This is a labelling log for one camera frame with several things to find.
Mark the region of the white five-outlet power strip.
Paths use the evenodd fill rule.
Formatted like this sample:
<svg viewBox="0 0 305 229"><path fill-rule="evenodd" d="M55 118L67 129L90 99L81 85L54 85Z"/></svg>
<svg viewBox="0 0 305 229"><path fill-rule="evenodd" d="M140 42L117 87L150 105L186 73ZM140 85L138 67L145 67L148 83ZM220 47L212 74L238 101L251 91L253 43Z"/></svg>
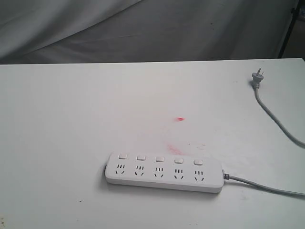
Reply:
<svg viewBox="0 0 305 229"><path fill-rule="evenodd" d="M145 153L112 153L105 169L111 184L219 193L221 163L212 158Z"/></svg>

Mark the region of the grey backdrop cloth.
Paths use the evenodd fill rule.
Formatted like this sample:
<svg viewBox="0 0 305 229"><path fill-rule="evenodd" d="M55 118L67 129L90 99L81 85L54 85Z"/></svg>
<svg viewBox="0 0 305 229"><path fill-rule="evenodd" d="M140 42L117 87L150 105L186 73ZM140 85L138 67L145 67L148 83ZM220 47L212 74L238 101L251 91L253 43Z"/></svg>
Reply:
<svg viewBox="0 0 305 229"><path fill-rule="evenodd" d="M0 62L276 58L296 0L3 0Z"/></svg>

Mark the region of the black tripod stand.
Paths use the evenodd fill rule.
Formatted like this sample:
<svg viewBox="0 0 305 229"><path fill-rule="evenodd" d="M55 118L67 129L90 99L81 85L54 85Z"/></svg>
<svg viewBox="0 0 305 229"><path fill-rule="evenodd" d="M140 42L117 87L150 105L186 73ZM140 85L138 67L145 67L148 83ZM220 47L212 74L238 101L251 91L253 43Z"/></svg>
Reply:
<svg viewBox="0 0 305 229"><path fill-rule="evenodd" d="M288 26L288 28L287 28L287 30L286 30L286 34L285 34L285 36L284 36L284 39L283 39L281 48L280 48L279 53L278 53L278 56L277 56L278 59L282 59L282 57L283 57L283 54L284 54L285 49L286 49L286 47L287 47L287 44L288 44L288 42L289 42L291 33L292 33L292 31L293 31L295 22L296 22L296 20L297 20L297 18L298 18L298 15L299 15L299 11L300 11L300 8L301 8L301 3L302 3L301 0L297 0L295 6L293 6L293 7L291 8L291 10L290 10L290 14L291 14L292 16L291 16L291 20L290 20L289 26Z"/></svg>

